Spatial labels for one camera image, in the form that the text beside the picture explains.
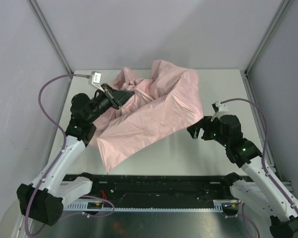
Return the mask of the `pink umbrella with black lining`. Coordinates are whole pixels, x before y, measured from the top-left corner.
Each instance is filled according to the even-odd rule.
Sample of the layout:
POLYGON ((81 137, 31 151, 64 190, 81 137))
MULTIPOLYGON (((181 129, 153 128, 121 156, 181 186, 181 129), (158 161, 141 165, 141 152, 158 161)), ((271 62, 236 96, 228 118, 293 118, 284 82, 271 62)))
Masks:
POLYGON ((134 95, 120 109, 108 109, 94 121, 97 144, 106 172, 157 141, 203 118, 199 74, 195 69, 155 60, 150 77, 125 67, 114 89, 134 95))

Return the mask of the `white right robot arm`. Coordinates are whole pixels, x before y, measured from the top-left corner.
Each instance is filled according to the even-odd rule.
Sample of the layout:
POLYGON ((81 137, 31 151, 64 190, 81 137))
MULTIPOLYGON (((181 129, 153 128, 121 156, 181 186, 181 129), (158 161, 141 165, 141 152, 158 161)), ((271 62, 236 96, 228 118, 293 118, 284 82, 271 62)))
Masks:
POLYGON ((204 117, 187 128, 192 138, 214 140, 225 148, 228 159, 242 169, 254 182, 250 185, 236 173, 222 178, 232 196, 242 200, 263 220, 270 222, 275 238, 298 238, 298 200, 262 162, 263 154, 244 138, 237 116, 204 117))

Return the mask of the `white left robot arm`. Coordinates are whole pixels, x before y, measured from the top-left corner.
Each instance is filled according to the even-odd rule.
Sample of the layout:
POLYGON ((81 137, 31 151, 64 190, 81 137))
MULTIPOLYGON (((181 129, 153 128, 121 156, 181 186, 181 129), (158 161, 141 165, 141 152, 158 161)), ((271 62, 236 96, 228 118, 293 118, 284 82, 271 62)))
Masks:
POLYGON ((94 121, 109 109, 122 108, 134 94, 129 90, 113 89, 104 83, 95 91, 93 98, 85 93, 73 96, 71 119, 63 131, 64 141, 55 158, 31 184, 21 184, 17 189, 22 215, 52 226, 59 220, 64 208, 91 191, 93 182, 89 178, 77 177, 67 184, 62 181, 94 136, 94 121))

